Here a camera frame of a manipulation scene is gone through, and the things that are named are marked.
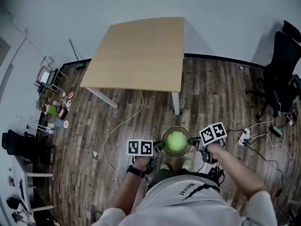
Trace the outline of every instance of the white t-shirt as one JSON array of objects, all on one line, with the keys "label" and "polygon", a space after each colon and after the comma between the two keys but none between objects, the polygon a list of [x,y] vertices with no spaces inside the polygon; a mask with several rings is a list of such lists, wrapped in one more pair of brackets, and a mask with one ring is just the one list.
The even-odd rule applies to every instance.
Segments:
[{"label": "white t-shirt", "polygon": [[270,195],[256,193],[246,204],[244,216],[229,206],[212,181],[182,175],[151,188],[128,216],[121,209],[107,209],[93,226],[276,226]]}]

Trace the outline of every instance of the chair wheel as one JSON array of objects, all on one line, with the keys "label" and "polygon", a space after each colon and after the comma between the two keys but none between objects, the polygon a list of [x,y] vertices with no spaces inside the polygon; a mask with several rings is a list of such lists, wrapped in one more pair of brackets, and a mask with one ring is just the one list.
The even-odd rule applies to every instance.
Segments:
[{"label": "chair wheel", "polygon": [[259,114],[255,115],[256,120],[261,121],[261,117]]}]

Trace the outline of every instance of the black wristwatch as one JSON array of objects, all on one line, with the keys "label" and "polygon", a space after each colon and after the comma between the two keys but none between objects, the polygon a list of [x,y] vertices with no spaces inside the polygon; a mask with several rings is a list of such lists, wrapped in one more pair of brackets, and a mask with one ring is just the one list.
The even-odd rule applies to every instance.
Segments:
[{"label": "black wristwatch", "polygon": [[144,178],[144,175],[145,175],[144,171],[140,171],[139,169],[134,168],[132,165],[128,166],[127,172],[131,172],[131,173],[139,176],[140,178]]}]

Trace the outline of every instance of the hand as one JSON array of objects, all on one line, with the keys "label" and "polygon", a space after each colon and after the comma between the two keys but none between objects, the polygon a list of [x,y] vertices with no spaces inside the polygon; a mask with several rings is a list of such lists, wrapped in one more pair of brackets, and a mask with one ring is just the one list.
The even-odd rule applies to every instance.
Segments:
[{"label": "hand", "polygon": [[149,156],[137,156],[133,164],[133,167],[141,171],[146,171],[147,164],[149,163],[150,159],[151,158]]},{"label": "hand", "polygon": [[224,149],[219,143],[213,142],[207,146],[207,150],[211,152],[213,158],[217,160],[219,153],[222,152]]}]

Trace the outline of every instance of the baseboard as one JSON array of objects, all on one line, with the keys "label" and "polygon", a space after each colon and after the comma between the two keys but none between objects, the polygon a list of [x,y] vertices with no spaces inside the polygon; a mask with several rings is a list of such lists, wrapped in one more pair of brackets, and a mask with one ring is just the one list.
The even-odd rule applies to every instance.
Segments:
[{"label": "baseboard", "polygon": [[249,65],[249,66],[253,66],[253,67],[261,68],[261,69],[265,68],[264,65],[260,65],[260,64],[254,63],[254,62],[244,61],[244,60],[240,60],[240,59],[234,59],[234,58],[226,58],[226,57],[215,56],[215,55],[189,54],[189,53],[185,53],[184,55],[185,55],[185,57],[208,58],[208,59],[215,59],[215,60],[222,60],[222,61],[227,61],[227,62],[238,63],[238,64],[242,64],[242,65]]},{"label": "baseboard", "polygon": [[[226,58],[226,57],[215,56],[215,55],[201,55],[201,54],[185,53],[184,56],[192,57],[192,58],[208,58],[208,59],[228,61],[228,62],[238,63],[238,64],[242,64],[242,65],[249,65],[249,66],[253,66],[253,67],[261,68],[261,69],[264,69],[264,67],[265,67],[264,65],[260,65],[260,64],[254,63],[254,62],[249,62],[249,61],[244,61],[244,60],[234,59],[234,58]],[[80,60],[79,62],[73,61],[73,62],[65,63],[65,64],[63,64],[62,69],[69,65],[77,65],[78,63],[83,64],[83,63],[87,63],[90,61],[91,61],[91,58],[83,59],[83,60]]]}]

